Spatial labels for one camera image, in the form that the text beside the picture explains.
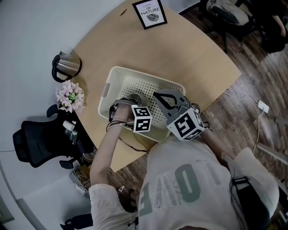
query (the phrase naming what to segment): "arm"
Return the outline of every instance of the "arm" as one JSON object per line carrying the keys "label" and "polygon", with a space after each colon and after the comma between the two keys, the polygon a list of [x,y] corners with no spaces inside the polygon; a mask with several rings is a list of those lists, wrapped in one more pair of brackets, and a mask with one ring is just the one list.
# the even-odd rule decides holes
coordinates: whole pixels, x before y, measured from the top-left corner
{"label": "arm", "polygon": [[217,160],[221,163],[221,154],[224,152],[229,155],[231,158],[235,158],[236,154],[220,140],[211,130],[206,129],[200,134],[202,139],[206,142],[212,152],[215,154]]}
{"label": "arm", "polygon": [[[127,121],[131,114],[131,106],[121,104],[118,106],[116,114],[113,120]],[[117,140],[121,134],[124,124],[111,127],[104,139],[102,140],[100,147],[93,159],[90,170],[90,182],[91,186],[96,184],[109,184],[108,172],[112,162],[114,150],[117,144]]]}
{"label": "arm", "polygon": [[281,36],[282,37],[286,37],[286,29],[285,26],[283,24],[283,22],[281,21],[281,19],[279,18],[278,15],[276,16],[272,16],[272,18],[277,22],[277,24],[280,26],[281,29]]}

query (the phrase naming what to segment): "perforated basket bottom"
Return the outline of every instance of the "perforated basket bottom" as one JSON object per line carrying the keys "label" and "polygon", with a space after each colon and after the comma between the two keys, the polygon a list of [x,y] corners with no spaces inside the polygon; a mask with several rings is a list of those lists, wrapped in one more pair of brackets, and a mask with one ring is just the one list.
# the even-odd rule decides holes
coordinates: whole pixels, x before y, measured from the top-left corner
{"label": "perforated basket bottom", "polygon": [[[128,97],[132,93],[138,93],[143,98],[143,106],[147,106],[152,114],[153,119],[151,125],[160,129],[166,129],[167,119],[153,100],[153,93],[160,89],[162,88],[157,84],[140,80],[135,77],[126,77],[118,99]],[[166,100],[170,105],[173,101],[170,98],[164,98],[164,100]]]}

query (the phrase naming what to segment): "basket handle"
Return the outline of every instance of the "basket handle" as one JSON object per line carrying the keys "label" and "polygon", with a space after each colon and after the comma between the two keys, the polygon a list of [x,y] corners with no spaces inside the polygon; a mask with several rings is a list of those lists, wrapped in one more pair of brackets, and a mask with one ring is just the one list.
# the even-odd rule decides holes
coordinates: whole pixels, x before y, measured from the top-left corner
{"label": "basket handle", "polygon": [[102,97],[107,97],[109,89],[110,89],[110,86],[111,86],[110,83],[108,83],[108,82],[105,83],[105,86],[104,86],[104,89],[103,89],[103,92],[102,92]]}

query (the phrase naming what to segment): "wooden table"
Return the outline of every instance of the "wooden table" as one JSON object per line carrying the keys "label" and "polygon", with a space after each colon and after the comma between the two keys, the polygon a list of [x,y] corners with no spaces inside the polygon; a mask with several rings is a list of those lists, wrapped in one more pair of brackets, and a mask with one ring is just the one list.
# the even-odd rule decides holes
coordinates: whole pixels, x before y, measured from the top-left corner
{"label": "wooden table", "polygon": [[[228,56],[195,25],[164,7],[168,24],[144,30],[128,0],[103,18],[76,46],[83,67],[74,81],[85,91],[86,108],[77,114],[94,144],[99,147],[108,121],[98,115],[98,104],[113,66],[162,77],[185,86],[186,97],[201,110],[218,98],[239,76]],[[143,146],[133,133],[123,130],[123,140]],[[142,138],[146,145],[155,143]],[[141,157],[118,141],[111,168],[114,172]]]}

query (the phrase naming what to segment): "hand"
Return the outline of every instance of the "hand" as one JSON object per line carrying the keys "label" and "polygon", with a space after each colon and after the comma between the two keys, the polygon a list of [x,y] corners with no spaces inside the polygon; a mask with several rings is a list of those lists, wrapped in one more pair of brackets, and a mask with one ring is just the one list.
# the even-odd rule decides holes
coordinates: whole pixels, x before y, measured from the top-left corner
{"label": "hand", "polygon": [[286,37],[286,30],[281,30],[281,36]]}
{"label": "hand", "polygon": [[113,120],[127,122],[129,121],[131,117],[132,117],[131,105],[127,105],[123,103],[118,104]]}

